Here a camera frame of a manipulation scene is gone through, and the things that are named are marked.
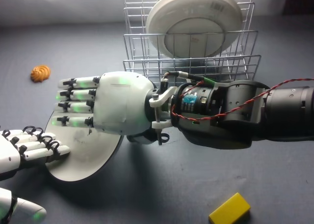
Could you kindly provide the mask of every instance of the metal wire basket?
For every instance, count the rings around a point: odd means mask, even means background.
[[[185,34],[146,34],[146,19],[150,10],[159,0],[124,0],[125,17],[128,34],[124,35],[124,42],[128,60],[124,61],[125,71],[143,74],[155,84],[159,84],[166,71],[185,71],[197,75],[206,75],[218,81],[234,81],[238,79],[252,80],[260,62],[261,56],[253,56],[253,49],[258,36],[257,31],[251,31],[250,23],[254,11],[252,0],[236,0],[243,14],[241,31],[224,33],[185,33]],[[178,58],[176,54],[176,38],[184,35],[188,38],[189,58]],[[214,57],[207,57],[209,48],[207,40],[213,35],[236,36],[235,41],[226,50],[221,46]],[[172,56],[164,55],[159,46],[155,48],[151,40],[160,36],[168,36]],[[202,40],[204,54],[198,58],[190,58],[193,50],[193,41]]]

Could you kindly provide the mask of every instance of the red wire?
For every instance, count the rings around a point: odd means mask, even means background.
[[[314,81],[314,79],[312,79],[312,78],[298,78],[298,79],[286,80],[286,81],[284,81],[284,82],[282,82],[282,83],[279,83],[279,84],[273,86],[271,89],[269,89],[269,90],[267,90],[267,91],[265,91],[265,92],[263,92],[263,93],[261,93],[261,94],[255,96],[255,97],[253,97],[252,99],[246,101],[244,104],[242,104],[242,105],[240,105],[240,106],[238,106],[238,107],[236,107],[236,108],[234,108],[234,109],[232,109],[232,110],[230,110],[230,111],[227,111],[227,112],[224,112],[224,113],[219,113],[219,114],[216,114],[216,115],[210,116],[210,117],[202,117],[202,118],[184,117],[184,116],[182,116],[182,115],[177,114],[177,113],[174,112],[175,105],[172,106],[172,108],[171,108],[171,113],[172,113],[172,115],[174,115],[174,116],[180,117],[180,118],[182,118],[182,119],[187,119],[187,120],[190,120],[190,121],[211,120],[211,119],[215,119],[215,118],[218,118],[218,117],[223,117],[223,116],[226,116],[226,115],[230,114],[231,112],[234,112],[234,111],[237,111],[237,110],[243,108],[243,107],[244,107],[245,105],[247,105],[247,104],[250,104],[250,103],[254,102],[256,99],[261,98],[263,95],[268,94],[270,91],[272,91],[272,90],[274,90],[274,89],[280,87],[281,85],[286,84],[286,83],[290,83],[290,82],[295,82],[295,81]],[[183,93],[182,95],[180,95],[180,98],[183,98],[183,97],[185,96],[185,94],[187,94],[190,90],[194,89],[194,88],[197,87],[198,85],[201,85],[202,83],[204,83],[204,82],[201,81],[201,82],[197,83],[195,86],[193,86],[192,88],[188,89],[185,93]]]

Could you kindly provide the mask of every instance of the white plate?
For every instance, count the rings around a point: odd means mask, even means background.
[[[71,152],[65,160],[47,163],[49,172],[59,180],[73,182],[83,180],[102,168],[119,149],[123,136],[99,132],[95,128],[60,127],[51,124],[53,116],[90,116],[84,113],[54,112],[46,127],[56,139],[67,145]]]
[[[227,49],[241,30],[242,13],[234,0],[160,0],[146,22],[148,34],[193,33],[193,35],[151,35],[156,49],[169,57],[215,56]]]

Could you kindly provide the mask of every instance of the orange swirl object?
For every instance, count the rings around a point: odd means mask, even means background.
[[[39,65],[33,68],[30,78],[33,82],[42,82],[43,80],[46,80],[50,76],[50,68],[45,65]]]

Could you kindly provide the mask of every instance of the yellow sponge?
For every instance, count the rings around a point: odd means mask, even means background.
[[[250,210],[250,205],[236,193],[209,215],[213,224],[233,224]]]

